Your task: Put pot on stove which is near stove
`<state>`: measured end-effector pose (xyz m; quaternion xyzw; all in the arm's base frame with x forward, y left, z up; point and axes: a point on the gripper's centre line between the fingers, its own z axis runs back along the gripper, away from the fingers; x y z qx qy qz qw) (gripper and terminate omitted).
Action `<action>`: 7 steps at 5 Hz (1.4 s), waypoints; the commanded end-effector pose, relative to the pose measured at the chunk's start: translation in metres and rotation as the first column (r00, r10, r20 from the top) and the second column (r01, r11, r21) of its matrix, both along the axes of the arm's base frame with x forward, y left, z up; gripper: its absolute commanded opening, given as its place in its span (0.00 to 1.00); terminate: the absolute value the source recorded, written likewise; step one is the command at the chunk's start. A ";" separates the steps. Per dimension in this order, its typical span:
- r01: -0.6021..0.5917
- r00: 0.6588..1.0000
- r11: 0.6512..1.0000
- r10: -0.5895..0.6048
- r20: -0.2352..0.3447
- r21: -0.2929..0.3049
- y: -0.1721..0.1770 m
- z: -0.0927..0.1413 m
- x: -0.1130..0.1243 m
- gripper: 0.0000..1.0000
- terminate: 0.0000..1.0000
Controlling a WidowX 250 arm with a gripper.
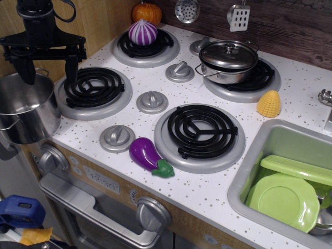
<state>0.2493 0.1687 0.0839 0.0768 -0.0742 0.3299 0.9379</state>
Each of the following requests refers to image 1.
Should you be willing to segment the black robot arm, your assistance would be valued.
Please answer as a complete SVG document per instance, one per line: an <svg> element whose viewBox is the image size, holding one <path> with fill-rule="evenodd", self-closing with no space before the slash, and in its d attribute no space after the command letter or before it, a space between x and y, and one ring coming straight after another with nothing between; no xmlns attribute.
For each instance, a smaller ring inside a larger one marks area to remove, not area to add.
<svg viewBox="0 0 332 249"><path fill-rule="evenodd" d="M67 82L77 81L78 64L87 58L86 39L57 27L56 19L72 22L76 14L61 18L52 1L17 1L16 10L23 19L24 32L1 38L4 58L10 62L21 79L29 85L35 83L34 61L64 60Z"/></svg>

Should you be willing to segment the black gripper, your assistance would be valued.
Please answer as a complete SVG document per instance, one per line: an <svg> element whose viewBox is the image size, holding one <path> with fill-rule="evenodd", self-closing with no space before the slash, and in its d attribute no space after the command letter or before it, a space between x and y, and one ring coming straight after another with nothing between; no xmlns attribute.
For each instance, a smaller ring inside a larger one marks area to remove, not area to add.
<svg viewBox="0 0 332 249"><path fill-rule="evenodd" d="M1 38L6 60L12 57L29 60L65 60L66 79L69 84L77 80L78 62L87 58L85 42L82 36L60 30L55 14L20 15L25 31ZM14 61L14 68L22 80L35 84L33 61Z"/></svg>

